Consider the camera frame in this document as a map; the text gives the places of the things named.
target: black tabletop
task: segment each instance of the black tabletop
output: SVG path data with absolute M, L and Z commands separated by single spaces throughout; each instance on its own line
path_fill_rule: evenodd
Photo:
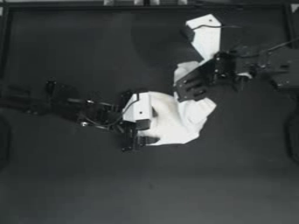
M 198 54 L 179 30 L 213 13 L 242 25 L 238 41 L 286 41 L 278 8 L 245 10 L 19 11 L 14 13 L 4 79 L 39 94 L 47 80 L 106 102 L 130 88 L 173 93 L 177 64 Z M 51 115 L 4 111 L 14 128 L 12 161 L 0 173 L 0 223 L 291 223 L 299 208 L 299 169 L 286 155 L 283 124 L 295 109 L 269 83 L 234 92 L 186 145 L 122 153 L 118 138 Z

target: black wire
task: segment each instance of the black wire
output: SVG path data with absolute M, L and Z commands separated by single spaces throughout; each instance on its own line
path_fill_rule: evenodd
M 91 123 L 94 123 L 95 125 L 98 125 L 99 127 L 111 127 L 113 125 L 115 125 L 115 124 L 121 121 L 121 119 L 123 118 L 123 115 L 126 114 L 126 112 L 129 111 L 129 109 L 133 107 L 133 105 L 134 105 L 137 102 L 139 102 L 139 100 L 141 100 L 141 99 L 139 99 L 139 94 L 138 94 L 138 95 L 137 95 L 137 100 L 133 101 L 133 102 L 129 104 L 129 106 L 127 106 L 126 110 L 123 111 L 122 115 L 121 115 L 121 116 L 118 117 L 118 119 L 117 119 L 114 122 L 111 122 L 111 123 L 100 124 L 100 123 L 92 121 L 86 115 L 84 115 L 84 118 L 86 118 Z
M 281 47 L 287 46 L 289 44 L 294 43 L 298 40 L 299 40 L 299 37 L 298 38 L 294 38 L 290 41 L 287 41 L 285 43 L 281 43 L 281 44 L 278 44 L 278 45 L 275 45 L 275 46 L 273 46 L 273 47 L 270 47 L 270 48 L 267 48 L 267 49 L 265 49 L 262 51 L 259 51 L 255 54 L 251 54 L 251 55 L 239 55 L 239 57 L 243 58 L 243 59 L 246 59 L 246 58 L 255 58 L 255 57 L 261 56 L 261 54 L 270 53 L 270 52 L 278 50 Z
M 242 26 L 234 25 L 234 24 L 227 24 L 227 25 L 209 25 L 209 24 L 202 24 L 199 26 L 197 26 L 195 28 L 193 28 L 193 30 L 195 29 L 201 29 L 202 27 L 209 27 L 209 28 L 243 28 Z

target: white cloth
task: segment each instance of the white cloth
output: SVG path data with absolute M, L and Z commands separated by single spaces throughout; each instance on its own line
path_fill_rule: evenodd
M 178 65 L 174 80 L 178 81 L 199 66 L 198 62 Z M 209 115 L 217 104 L 209 98 L 201 101 L 178 102 L 175 96 L 150 92 L 151 103 L 158 114 L 151 122 L 151 129 L 139 131 L 141 136 L 159 137 L 151 145 L 186 144 L 199 137 Z

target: cable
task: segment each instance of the cable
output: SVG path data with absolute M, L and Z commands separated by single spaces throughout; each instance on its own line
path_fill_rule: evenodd
M 299 40 L 299 37 L 298 38 L 294 38 L 290 41 L 287 41 L 285 43 L 281 43 L 281 44 L 278 44 L 278 45 L 275 45 L 275 46 L 273 46 L 273 47 L 270 47 L 270 48 L 267 48 L 267 49 L 265 49 L 262 51 L 259 51 L 255 54 L 251 54 L 251 55 L 239 55 L 239 57 L 243 58 L 243 59 L 246 59 L 246 58 L 255 58 L 255 57 L 261 56 L 261 54 L 273 52 L 273 51 L 278 50 L 281 47 L 287 46 L 289 44 L 294 43 L 298 40 Z
M 133 101 L 130 104 L 129 104 L 129 106 L 126 107 L 126 110 L 123 111 L 123 113 L 122 113 L 122 115 L 118 117 L 118 119 L 114 121 L 114 122 L 111 122 L 111 123 L 107 123 L 107 124 L 99 124 L 98 122 L 95 122 L 95 121 L 92 121 L 86 115 L 84 115 L 84 118 L 91 122 L 91 123 L 94 123 L 96 126 L 99 126 L 99 127 L 111 127 L 113 125 L 115 125 L 119 121 L 121 121 L 121 119 L 123 118 L 123 115 L 126 114 L 126 112 L 129 111 L 129 109 L 133 107 L 133 105 L 137 103 L 137 102 L 139 102 L 139 94 L 137 95 L 137 100 L 135 101 Z
M 202 27 L 209 27 L 209 28 L 243 28 L 242 26 L 234 25 L 234 24 L 227 24 L 227 25 L 209 25 L 209 24 L 202 24 L 199 26 L 197 26 L 195 28 L 193 28 L 193 30 L 195 29 L 201 29 Z

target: dark table surface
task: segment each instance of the dark table surface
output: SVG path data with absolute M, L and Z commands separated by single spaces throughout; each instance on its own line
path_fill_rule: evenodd
M 286 41 L 275 8 L 16 12 L 4 78 L 36 93 L 55 79 L 108 102 L 130 88 L 171 94 L 177 63 L 198 57 L 178 31 L 209 13 L 246 27 L 223 31 L 223 49 L 239 39 Z M 201 138 L 138 153 L 122 153 L 99 129 L 6 110 L 14 145 L 0 223 L 297 223 L 299 168 L 283 132 L 295 102 L 261 80 L 210 97 L 218 108 Z

